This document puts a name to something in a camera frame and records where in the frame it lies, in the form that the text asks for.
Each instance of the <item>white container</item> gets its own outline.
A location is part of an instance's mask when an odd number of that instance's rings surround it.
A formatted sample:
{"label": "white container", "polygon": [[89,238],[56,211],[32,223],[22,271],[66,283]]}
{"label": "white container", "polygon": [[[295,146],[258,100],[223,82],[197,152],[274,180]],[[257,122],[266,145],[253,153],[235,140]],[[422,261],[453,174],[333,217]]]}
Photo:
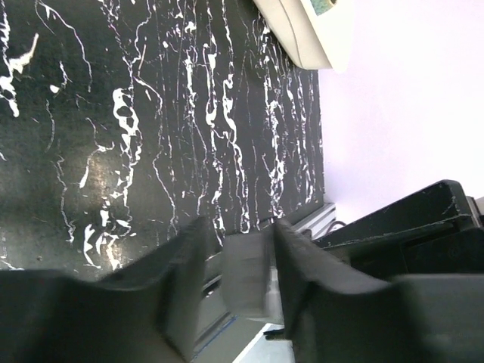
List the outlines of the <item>white container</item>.
{"label": "white container", "polygon": [[[313,2],[332,8],[317,15]],[[291,60],[307,70],[348,67],[354,27],[353,0],[255,0]]]}

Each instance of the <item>marble countertop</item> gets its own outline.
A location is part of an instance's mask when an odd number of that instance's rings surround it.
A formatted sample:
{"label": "marble countertop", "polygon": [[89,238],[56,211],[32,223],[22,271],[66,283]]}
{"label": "marble countertop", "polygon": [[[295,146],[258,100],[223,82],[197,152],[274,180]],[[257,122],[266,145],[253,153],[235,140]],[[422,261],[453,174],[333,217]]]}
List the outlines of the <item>marble countertop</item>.
{"label": "marble countertop", "polygon": [[316,72],[250,0],[0,0],[0,268],[96,278],[322,199]]}

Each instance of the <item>green object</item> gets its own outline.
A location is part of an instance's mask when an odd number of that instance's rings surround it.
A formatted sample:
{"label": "green object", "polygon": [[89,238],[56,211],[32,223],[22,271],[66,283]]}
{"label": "green object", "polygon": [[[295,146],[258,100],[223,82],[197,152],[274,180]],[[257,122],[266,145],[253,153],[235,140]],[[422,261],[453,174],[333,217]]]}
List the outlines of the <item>green object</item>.
{"label": "green object", "polygon": [[330,10],[336,3],[337,0],[311,0],[311,5],[318,16]]}

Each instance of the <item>white wall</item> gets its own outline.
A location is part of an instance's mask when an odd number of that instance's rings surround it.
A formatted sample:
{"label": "white wall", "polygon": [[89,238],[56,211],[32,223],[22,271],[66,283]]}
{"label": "white wall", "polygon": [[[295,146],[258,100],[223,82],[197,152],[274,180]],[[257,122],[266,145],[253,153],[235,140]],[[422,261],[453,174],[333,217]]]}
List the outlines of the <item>white wall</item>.
{"label": "white wall", "polygon": [[444,178],[484,195],[484,1],[355,1],[349,69],[320,71],[338,219]]}

